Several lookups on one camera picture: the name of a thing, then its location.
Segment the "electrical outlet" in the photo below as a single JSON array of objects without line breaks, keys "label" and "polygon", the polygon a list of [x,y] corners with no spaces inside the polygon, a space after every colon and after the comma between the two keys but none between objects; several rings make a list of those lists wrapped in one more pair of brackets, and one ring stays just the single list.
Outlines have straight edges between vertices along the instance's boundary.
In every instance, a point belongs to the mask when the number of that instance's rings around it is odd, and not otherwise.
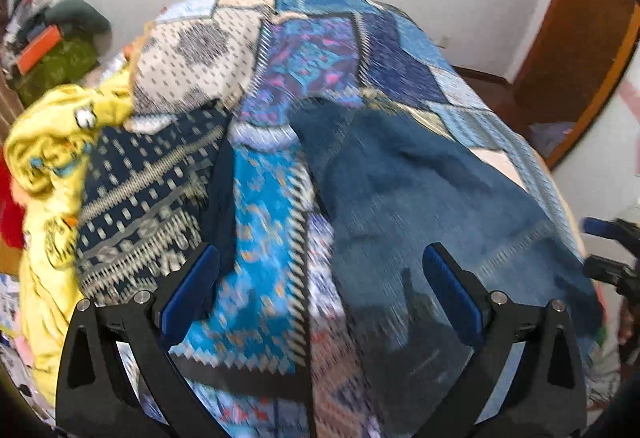
[{"label": "electrical outlet", "polygon": [[440,37],[440,42],[438,42],[437,46],[441,50],[446,50],[447,48],[449,48],[449,43],[450,42],[451,42],[451,37],[443,35],[442,37]]}]

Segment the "red object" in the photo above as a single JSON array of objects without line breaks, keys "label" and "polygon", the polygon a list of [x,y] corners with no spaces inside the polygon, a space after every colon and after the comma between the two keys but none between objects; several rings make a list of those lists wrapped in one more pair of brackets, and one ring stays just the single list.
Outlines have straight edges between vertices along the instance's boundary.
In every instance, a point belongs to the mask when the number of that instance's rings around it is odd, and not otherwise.
[{"label": "red object", "polygon": [[22,50],[16,65],[20,74],[27,74],[43,56],[51,51],[53,46],[62,40],[62,34],[55,24],[49,26],[40,35],[33,39],[29,45]]},{"label": "red object", "polygon": [[23,248],[22,220],[24,208],[11,196],[11,172],[0,154],[0,235],[4,242],[14,248]]}]

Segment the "yellow object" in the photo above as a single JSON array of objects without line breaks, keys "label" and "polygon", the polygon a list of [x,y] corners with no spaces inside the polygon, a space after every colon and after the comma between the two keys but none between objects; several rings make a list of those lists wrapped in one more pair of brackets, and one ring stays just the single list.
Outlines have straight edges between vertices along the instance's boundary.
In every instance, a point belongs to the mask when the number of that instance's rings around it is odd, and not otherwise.
[{"label": "yellow object", "polygon": [[128,73],[98,89],[53,88],[16,119],[4,144],[11,174],[31,196],[19,273],[21,324],[34,381],[52,405],[69,320],[82,298],[73,264],[88,155],[100,128],[121,125],[131,113]]}]

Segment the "orange box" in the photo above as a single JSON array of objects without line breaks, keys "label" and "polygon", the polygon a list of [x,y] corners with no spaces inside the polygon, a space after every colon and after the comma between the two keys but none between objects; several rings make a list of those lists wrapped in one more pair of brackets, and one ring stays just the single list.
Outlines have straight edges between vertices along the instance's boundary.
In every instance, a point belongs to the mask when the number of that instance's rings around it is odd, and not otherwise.
[{"label": "orange box", "polygon": [[49,26],[40,35],[33,39],[29,45],[22,50],[16,65],[20,74],[26,74],[33,66],[35,66],[43,56],[57,43],[62,40],[62,34],[55,24]]}]

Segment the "blue gripper pad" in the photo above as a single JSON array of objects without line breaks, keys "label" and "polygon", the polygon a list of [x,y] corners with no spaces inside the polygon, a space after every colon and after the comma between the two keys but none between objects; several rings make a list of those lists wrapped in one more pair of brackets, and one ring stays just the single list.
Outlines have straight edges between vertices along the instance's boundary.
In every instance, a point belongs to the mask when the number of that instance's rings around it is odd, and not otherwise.
[{"label": "blue gripper pad", "polygon": [[[194,251],[194,254],[197,255],[199,250],[200,247]],[[159,314],[156,325],[160,329],[159,344],[162,349],[168,350],[184,340],[219,273],[220,253],[215,247],[207,244]]]},{"label": "blue gripper pad", "polygon": [[484,288],[478,279],[462,270],[440,243],[432,243],[424,249],[422,270],[460,342],[478,349],[484,342],[482,312],[461,282],[475,281],[477,284],[471,286],[477,289],[479,285],[482,293]]}]

